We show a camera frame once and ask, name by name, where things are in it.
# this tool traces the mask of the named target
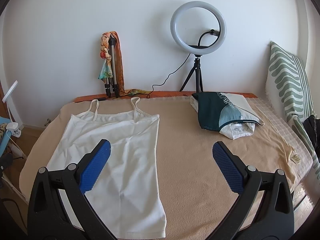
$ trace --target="striped pillow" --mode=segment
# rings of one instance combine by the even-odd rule
[[[313,169],[320,179],[320,163],[302,122],[316,116],[301,59],[271,43],[266,94],[276,113],[282,117],[302,140],[313,159]]]

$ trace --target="blue fabric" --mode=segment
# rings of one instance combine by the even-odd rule
[[[100,71],[98,79],[105,79],[105,78],[109,78],[109,77],[113,77],[111,65],[107,61],[107,59],[104,59],[103,64],[102,64],[102,69]]]
[[[1,123],[10,123],[10,119],[7,119],[7,118],[3,118],[3,117],[0,117],[0,124]],[[3,135],[3,138],[1,140],[1,143],[0,143],[0,157],[2,156],[2,154],[4,153],[4,150],[5,148],[7,147],[7,144],[10,140],[10,137],[11,137],[11,132],[8,131],[8,134],[7,132],[4,133]]]
[[[238,108],[234,105],[226,106],[222,109],[219,118],[219,127],[223,127],[225,123],[230,121],[240,120],[241,113]]]

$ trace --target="metal pivot bolt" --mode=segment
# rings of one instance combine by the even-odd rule
[[[248,170],[249,170],[249,171],[256,171],[256,167],[253,166],[253,165],[249,165],[249,166],[248,166]]]
[[[45,167],[41,167],[40,169],[39,169],[39,173],[44,173],[45,172]]]
[[[279,175],[284,175],[284,171],[281,170],[281,169],[279,169],[277,172],[278,172]]]
[[[76,167],[77,167],[77,165],[75,165],[74,163],[71,163],[71,164],[68,166],[68,170],[69,170],[69,171],[73,171]]]

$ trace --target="bed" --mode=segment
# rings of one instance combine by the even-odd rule
[[[142,111],[160,115],[156,158],[159,194],[167,216],[165,239],[205,239],[236,200],[237,194],[229,189],[212,158],[212,145],[216,141],[223,141],[246,165],[254,165],[259,171],[283,169],[291,191],[312,165],[312,158],[300,139],[262,99],[253,94],[244,95],[265,125],[256,127],[252,136],[230,140],[200,128],[197,113],[190,105],[190,94],[155,92],[153,98],[141,99],[139,103]],[[49,162],[70,115],[87,110],[90,102],[86,100],[92,97],[99,95],[77,98],[79,103],[63,106],[35,143],[20,174],[20,190],[27,199],[38,169]],[[129,99],[106,100],[100,102],[99,114],[129,110]],[[243,227],[251,223],[261,197],[262,192]]]

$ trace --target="black cable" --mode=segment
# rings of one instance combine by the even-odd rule
[[[299,203],[294,207],[293,212],[295,212],[298,209],[298,207],[301,205],[301,203],[305,200],[306,197],[307,197],[307,195],[304,195],[302,200],[300,200]]]
[[[7,153],[10,153],[13,156],[13,152],[9,146],[6,146],[6,150],[7,150]],[[17,159],[24,159],[24,158],[23,157],[13,158],[13,160],[17,160]]]
[[[161,85],[152,85],[152,91],[147,95],[147,98],[150,98],[150,94],[155,90],[154,89],[154,86],[158,86],[158,87],[161,87],[164,85],[164,83],[168,80],[168,78],[170,77],[170,75],[176,73],[185,63],[186,61],[188,60],[188,58],[190,57],[191,53],[189,53],[188,57],[186,58],[186,60],[184,61],[184,63],[182,63],[182,65],[180,67],[178,67],[174,72],[170,73],[168,75],[168,77],[165,79],[165,81],[161,84]]]
[[[200,46],[200,42],[201,42],[202,37],[205,36],[206,34],[209,34],[209,33],[210,32],[205,32],[200,36],[199,41],[198,41],[198,46]]]
[[[146,93],[136,93],[136,94],[134,94],[134,95],[125,95],[125,96],[118,96],[118,98],[124,98],[124,97],[131,97],[131,98],[134,98],[136,95],[148,95],[148,94],[146,94]],[[116,98],[116,96],[112,96],[112,97],[108,97],[108,98],[106,98],[106,100],[107,99],[111,99],[111,98]]]
[[[22,215],[21,215],[20,208],[19,208],[18,204],[16,203],[16,201],[15,201],[15,200],[13,200],[13,199],[11,199],[11,198],[3,198],[3,199],[1,199],[1,200],[2,200],[2,202],[5,202],[5,201],[11,201],[11,202],[15,203],[15,205],[16,205],[16,206],[17,206],[17,208],[18,208],[18,212],[19,212],[19,215],[20,215],[21,221],[22,221],[22,223],[23,223],[23,226],[27,229],[26,224],[24,223],[23,217],[22,217]]]

